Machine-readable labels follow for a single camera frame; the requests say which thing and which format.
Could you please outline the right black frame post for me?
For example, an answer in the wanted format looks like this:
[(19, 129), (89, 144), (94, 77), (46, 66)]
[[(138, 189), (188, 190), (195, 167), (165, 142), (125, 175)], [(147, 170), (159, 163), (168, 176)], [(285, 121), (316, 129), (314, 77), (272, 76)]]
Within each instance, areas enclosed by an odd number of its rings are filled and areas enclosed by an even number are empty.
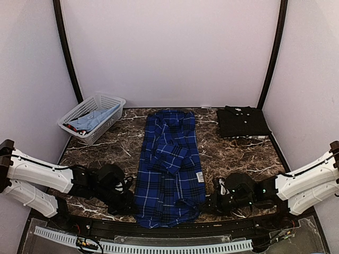
[(288, 8), (288, 0), (280, 0), (280, 7), (279, 7), (279, 15), (276, 24), (276, 31), (271, 51), (271, 56), (269, 60), (269, 64), (267, 67), (267, 72), (265, 75), (265, 80), (263, 83), (262, 91), (258, 100), (257, 109), (262, 110), (270, 89), (270, 84), (273, 78), (276, 62), (279, 55), (281, 40), (283, 36), (284, 25), (286, 21), (287, 15), (287, 8)]

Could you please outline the blue plaid long sleeve shirt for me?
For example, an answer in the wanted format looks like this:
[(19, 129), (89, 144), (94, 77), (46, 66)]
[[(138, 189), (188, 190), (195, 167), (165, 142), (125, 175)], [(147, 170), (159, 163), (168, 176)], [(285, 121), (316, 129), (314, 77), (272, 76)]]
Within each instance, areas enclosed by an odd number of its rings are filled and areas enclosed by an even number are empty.
[(171, 228), (198, 218), (206, 186), (192, 111), (148, 115), (134, 197), (135, 219), (144, 228)]

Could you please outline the folded black shirt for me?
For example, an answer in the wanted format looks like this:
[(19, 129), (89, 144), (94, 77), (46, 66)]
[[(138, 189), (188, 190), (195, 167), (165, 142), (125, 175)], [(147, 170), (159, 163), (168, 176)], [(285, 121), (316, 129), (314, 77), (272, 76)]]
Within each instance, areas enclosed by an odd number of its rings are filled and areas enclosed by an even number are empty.
[(271, 134), (262, 110), (250, 106), (225, 106), (217, 110), (222, 138), (259, 138)]

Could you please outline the left black frame post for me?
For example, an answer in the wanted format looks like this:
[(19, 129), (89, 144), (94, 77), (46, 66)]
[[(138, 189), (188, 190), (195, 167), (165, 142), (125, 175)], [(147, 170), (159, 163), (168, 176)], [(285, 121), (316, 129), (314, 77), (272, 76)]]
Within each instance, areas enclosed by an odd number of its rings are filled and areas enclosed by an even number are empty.
[(77, 80), (77, 76), (76, 76), (76, 72), (75, 72), (75, 68), (74, 68), (74, 64), (73, 64), (73, 60), (72, 60), (72, 56), (71, 56), (71, 52), (70, 52), (70, 48), (69, 48), (69, 44), (67, 40), (63, 11), (61, 9), (61, 1), (53, 0), (52, 3), (53, 3), (57, 30), (59, 34), (61, 48), (62, 48), (63, 55), (64, 55), (66, 68), (68, 71), (68, 75), (70, 77), (71, 85), (72, 85), (76, 100), (78, 104), (80, 104), (84, 99), (83, 99), (82, 92), (79, 86), (79, 82)]

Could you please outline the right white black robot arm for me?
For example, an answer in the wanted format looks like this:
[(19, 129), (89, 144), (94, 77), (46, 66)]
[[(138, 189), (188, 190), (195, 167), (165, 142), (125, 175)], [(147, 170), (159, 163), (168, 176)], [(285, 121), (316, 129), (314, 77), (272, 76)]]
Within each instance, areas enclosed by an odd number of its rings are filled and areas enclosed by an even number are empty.
[(271, 216), (270, 225), (281, 230), (292, 215), (322, 202), (338, 192), (338, 141), (317, 160), (289, 173), (256, 182), (248, 174), (233, 173), (215, 178), (215, 191), (202, 206), (208, 213), (226, 215), (243, 207), (281, 208)]

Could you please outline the red black garment in basket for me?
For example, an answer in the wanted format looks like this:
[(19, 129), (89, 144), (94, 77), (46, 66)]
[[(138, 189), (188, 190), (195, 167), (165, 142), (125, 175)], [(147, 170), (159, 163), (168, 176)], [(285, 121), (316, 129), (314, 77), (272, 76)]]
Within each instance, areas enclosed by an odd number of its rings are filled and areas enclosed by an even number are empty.
[(72, 125), (70, 125), (70, 124), (63, 123), (63, 126), (66, 127), (67, 129), (75, 132), (75, 133), (80, 134), (80, 135), (86, 135), (87, 134), (86, 130), (78, 130), (75, 127), (73, 127)]

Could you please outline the light blue shirt in basket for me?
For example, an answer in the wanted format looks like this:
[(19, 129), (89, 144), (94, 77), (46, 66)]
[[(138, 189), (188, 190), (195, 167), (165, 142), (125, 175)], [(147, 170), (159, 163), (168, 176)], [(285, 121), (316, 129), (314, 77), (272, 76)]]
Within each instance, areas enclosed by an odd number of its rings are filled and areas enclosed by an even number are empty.
[(116, 109), (118, 109), (120, 104), (110, 108), (110, 109), (99, 109), (96, 111), (89, 112), (78, 119), (72, 120), (67, 124), (72, 125), (78, 130), (86, 130), (91, 132), (94, 130), (101, 122), (103, 122), (109, 115), (111, 115)]

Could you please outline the white plastic mesh basket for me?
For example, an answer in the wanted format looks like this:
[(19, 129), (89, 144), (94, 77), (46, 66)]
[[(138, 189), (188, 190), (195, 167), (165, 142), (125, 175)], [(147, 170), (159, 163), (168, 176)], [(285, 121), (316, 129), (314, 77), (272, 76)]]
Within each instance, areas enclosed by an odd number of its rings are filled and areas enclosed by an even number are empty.
[(85, 144), (93, 145), (121, 118), (125, 104), (123, 98), (97, 93), (69, 111), (58, 125)]

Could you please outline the black frame post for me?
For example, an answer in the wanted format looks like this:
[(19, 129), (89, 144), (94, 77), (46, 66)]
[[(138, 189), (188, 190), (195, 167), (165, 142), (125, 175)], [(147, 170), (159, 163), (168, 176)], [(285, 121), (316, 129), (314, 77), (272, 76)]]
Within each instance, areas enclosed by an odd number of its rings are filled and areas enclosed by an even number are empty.
[(276, 62), (279, 55), (281, 40), (283, 36), (284, 25), (286, 21), (287, 15), (287, 8), (288, 8), (288, 0), (280, 0), (280, 7), (279, 7), (279, 15), (276, 24), (276, 31), (271, 51), (271, 56), (269, 60), (269, 64), (267, 67), (267, 72), (265, 75), (265, 80), (263, 83), (262, 91), (258, 100), (257, 109), (262, 110), (270, 89), (270, 84), (273, 78)]
[(71, 85), (72, 85), (76, 100), (78, 104), (80, 104), (84, 99), (83, 99), (82, 92), (79, 86), (79, 82), (77, 80), (77, 76), (76, 76), (76, 72), (75, 72), (75, 68), (74, 68), (74, 64), (73, 64), (73, 60), (72, 60), (72, 56), (71, 56), (71, 52), (70, 52), (70, 48), (69, 48), (69, 44), (67, 40), (63, 11), (61, 9), (61, 1), (53, 0), (52, 3), (53, 3), (57, 30), (59, 34), (61, 48), (62, 48), (63, 55), (64, 55), (66, 68), (68, 71), (68, 75), (70, 77)]

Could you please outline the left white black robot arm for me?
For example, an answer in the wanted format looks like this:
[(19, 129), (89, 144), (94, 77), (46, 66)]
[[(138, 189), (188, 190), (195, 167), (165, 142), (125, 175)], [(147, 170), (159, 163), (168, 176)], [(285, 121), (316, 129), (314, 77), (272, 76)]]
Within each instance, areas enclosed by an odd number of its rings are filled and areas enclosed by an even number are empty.
[(96, 198), (112, 215), (137, 213), (130, 187), (133, 177), (125, 176), (115, 164), (99, 169), (82, 165), (60, 166), (24, 154), (14, 141), (1, 142), (1, 193), (8, 195), (54, 222), (64, 231), (75, 226), (67, 202), (37, 189), (37, 185), (85, 199)]

